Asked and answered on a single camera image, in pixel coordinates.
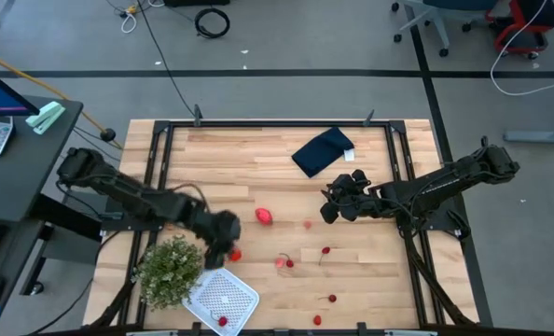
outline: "potted plant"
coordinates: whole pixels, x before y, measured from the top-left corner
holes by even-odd
[[[202,273],[202,259],[202,251],[184,236],[149,247],[134,274],[141,284],[142,300],[152,309],[175,308],[182,299],[189,300]]]

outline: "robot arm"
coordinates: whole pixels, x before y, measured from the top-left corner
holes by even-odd
[[[412,219],[426,220],[428,214],[441,203],[474,187],[478,183],[499,184],[510,181],[519,170],[519,164],[502,147],[488,145],[472,155],[463,157],[433,173],[411,181],[387,182],[371,187],[364,172],[340,175],[327,191],[322,191],[327,203],[321,208],[325,222],[331,224],[339,213],[347,220],[357,217],[395,217],[400,212]]]
[[[208,245],[204,267],[223,266],[225,255],[240,239],[240,220],[230,211],[213,214],[206,203],[185,193],[156,190],[124,175],[92,149],[70,148],[57,171],[59,183],[68,188],[92,188],[121,203],[132,217],[144,221],[172,222],[193,231]]]

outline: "gray floor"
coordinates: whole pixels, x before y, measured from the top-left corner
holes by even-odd
[[[111,0],[118,6],[131,1]],[[0,0],[0,10],[4,2]],[[220,40],[196,37],[192,25],[168,8],[146,12],[173,70],[380,69],[419,70],[409,33],[396,45],[406,19],[389,0],[235,0],[225,8],[232,30]],[[193,17],[196,7],[181,8]],[[0,58],[22,70],[162,70],[142,16],[129,35],[104,0],[17,0],[0,30]],[[487,71],[494,61],[486,28],[461,32],[449,22],[450,56],[437,56],[434,27],[420,27],[431,70]],[[554,71],[551,45],[535,63],[508,57],[499,70]],[[186,118],[171,82],[162,77],[45,78],[85,103],[123,142],[130,119]],[[6,79],[25,94],[49,95],[23,79]],[[420,78],[391,77],[178,77],[190,104],[206,118],[431,118]],[[511,91],[554,79],[502,79]],[[506,129],[554,128],[554,90],[507,97],[488,79],[434,79],[454,158],[472,152],[479,138],[506,146],[522,170],[509,184],[478,186],[464,194],[495,326],[554,330],[554,146],[504,143]],[[91,130],[82,119],[79,124]],[[72,137],[68,146],[88,144]],[[60,198],[52,184],[46,193]],[[84,248],[96,248],[85,244]],[[15,296],[0,321],[0,335],[29,332],[49,322],[76,297],[92,266],[52,261],[41,296]],[[80,325],[85,302],[51,330]]]

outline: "white basket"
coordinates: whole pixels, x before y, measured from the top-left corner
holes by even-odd
[[[236,336],[258,305],[258,293],[226,269],[206,271],[182,304],[220,336]],[[219,327],[224,316],[228,323]]]

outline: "wooden tabletop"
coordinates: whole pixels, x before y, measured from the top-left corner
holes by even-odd
[[[416,176],[440,168],[435,140],[427,119],[405,120]],[[132,120],[120,170],[144,179],[154,120]],[[260,296],[246,329],[369,329],[416,328],[418,321],[409,280],[404,243],[392,219],[338,219],[327,225],[319,213],[325,198],[319,192],[339,174],[363,169],[372,184],[393,180],[384,131],[341,128],[354,143],[355,161],[343,158],[309,179],[291,155],[324,128],[179,128],[173,135],[167,188],[184,182],[199,185],[213,211],[229,209],[242,221],[243,252],[226,268]],[[395,137],[397,155],[401,146]],[[159,155],[164,139],[159,141]],[[160,163],[156,163],[153,186]],[[255,209],[270,209],[271,227],[256,222]],[[306,229],[305,220],[312,222]],[[191,234],[166,225],[158,242]],[[459,242],[442,232],[429,232],[436,275],[465,315],[478,320]],[[124,282],[132,233],[123,232],[105,246],[97,263],[84,323],[96,319]],[[318,265],[321,249],[331,252]],[[295,266],[278,269],[274,260],[288,254]],[[434,314],[427,285],[422,281],[429,321]],[[128,322],[135,321],[139,288],[132,294]],[[319,300],[337,295],[331,303]],[[316,327],[312,318],[320,315]],[[181,307],[146,313],[146,329],[190,329],[198,319]]]

